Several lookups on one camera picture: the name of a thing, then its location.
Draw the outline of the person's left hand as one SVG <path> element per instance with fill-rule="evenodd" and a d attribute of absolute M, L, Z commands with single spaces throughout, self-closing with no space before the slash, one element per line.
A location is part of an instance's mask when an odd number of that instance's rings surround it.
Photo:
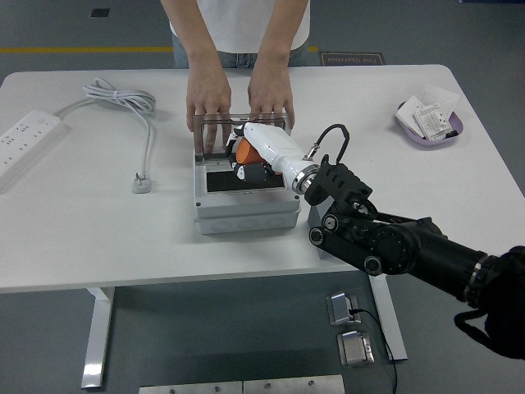
<path fill-rule="evenodd" d="M 259 114 L 282 114 L 294 126 L 294 103 L 287 64 L 258 59 L 248 86 L 250 112 Z"/>

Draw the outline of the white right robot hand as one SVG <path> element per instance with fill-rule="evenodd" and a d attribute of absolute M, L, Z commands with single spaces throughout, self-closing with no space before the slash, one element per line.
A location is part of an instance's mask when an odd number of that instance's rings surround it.
<path fill-rule="evenodd" d="M 245 122 L 234 127 L 226 143 L 226 156 L 231 155 L 240 137 L 254 147 L 274 172 L 281 173 L 297 194 L 306 192 L 319 171 L 319 166 L 306 160 L 301 148 L 278 126 Z"/>

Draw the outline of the person's right hand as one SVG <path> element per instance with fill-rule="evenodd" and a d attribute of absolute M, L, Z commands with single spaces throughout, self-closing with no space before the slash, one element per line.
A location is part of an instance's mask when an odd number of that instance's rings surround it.
<path fill-rule="evenodd" d="M 229 117 L 231 87 L 217 57 L 191 58 L 186 93 L 186 123 L 194 131 L 194 119 L 201 115 Z"/>

